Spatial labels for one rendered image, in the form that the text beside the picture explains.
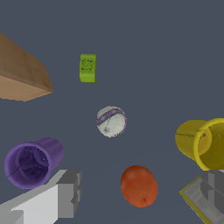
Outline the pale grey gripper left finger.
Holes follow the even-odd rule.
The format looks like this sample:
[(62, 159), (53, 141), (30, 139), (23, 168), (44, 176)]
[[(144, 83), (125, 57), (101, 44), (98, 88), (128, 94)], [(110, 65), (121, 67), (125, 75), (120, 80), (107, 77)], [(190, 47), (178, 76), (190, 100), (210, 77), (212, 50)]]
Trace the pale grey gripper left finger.
[(0, 205), (0, 224), (54, 224), (73, 218), (82, 195), (82, 171), (60, 170), (39, 186)]

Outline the green toy block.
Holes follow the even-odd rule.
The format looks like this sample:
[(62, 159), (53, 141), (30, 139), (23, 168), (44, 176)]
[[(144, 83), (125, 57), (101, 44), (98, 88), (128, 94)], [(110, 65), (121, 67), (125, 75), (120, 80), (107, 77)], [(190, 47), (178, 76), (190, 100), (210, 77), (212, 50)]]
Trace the green toy block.
[(80, 56), (80, 81), (95, 83), (96, 55), (82, 54)]

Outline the yellow cup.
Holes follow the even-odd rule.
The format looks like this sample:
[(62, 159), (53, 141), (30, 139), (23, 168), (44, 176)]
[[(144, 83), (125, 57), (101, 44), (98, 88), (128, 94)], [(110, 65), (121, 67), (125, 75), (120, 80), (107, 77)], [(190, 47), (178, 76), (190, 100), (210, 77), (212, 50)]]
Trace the yellow cup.
[(175, 142), (203, 171), (224, 170), (224, 118), (184, 122), (177, 129)]

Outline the white ball with purple stripe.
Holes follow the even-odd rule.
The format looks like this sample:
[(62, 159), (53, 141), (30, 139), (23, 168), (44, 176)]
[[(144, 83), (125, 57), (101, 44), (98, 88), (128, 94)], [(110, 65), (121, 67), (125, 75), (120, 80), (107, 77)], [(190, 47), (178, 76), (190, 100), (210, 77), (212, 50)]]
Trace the white ball with purple stripe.
[(96, 124), (105, 137), (116, 137), (125, 131), (127, 117), (120, 108), (107, 106), (97, 113)]

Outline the purple cup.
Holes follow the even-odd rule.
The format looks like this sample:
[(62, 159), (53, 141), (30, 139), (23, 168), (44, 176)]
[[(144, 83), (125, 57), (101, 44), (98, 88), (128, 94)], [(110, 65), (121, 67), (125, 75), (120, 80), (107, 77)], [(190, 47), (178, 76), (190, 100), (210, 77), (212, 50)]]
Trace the purple cup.
[(21, 189), (43, 185), (64, 156), (62, 144), (53, 137), (14, 146), (4, 160), (8, 180)]

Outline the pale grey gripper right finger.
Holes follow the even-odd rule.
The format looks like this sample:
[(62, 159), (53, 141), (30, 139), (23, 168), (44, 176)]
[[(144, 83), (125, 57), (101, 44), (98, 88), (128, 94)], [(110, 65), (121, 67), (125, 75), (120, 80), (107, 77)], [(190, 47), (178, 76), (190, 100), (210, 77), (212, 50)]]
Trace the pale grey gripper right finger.
[(224, 170), (202, 171), (179, 194), (205, 224), (224, 224)]

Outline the brown wooden block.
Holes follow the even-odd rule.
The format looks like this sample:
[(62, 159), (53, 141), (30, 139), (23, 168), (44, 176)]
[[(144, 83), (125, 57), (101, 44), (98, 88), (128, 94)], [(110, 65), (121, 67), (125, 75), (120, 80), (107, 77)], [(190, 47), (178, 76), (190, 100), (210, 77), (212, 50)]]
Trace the brown wooden block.
[(52, 92), (45, 65), (0, 33), (0, 99), (28, 102)]

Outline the orange fruit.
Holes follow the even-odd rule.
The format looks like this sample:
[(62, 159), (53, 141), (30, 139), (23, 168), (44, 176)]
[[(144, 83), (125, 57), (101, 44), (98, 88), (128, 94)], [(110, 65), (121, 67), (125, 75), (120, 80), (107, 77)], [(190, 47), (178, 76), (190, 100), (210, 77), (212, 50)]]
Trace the orange fruit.
[(158, 195), (158, 183), (147, 168), (132, 165), (122, 174), (121, 191), (132, 206), (148, 207)]

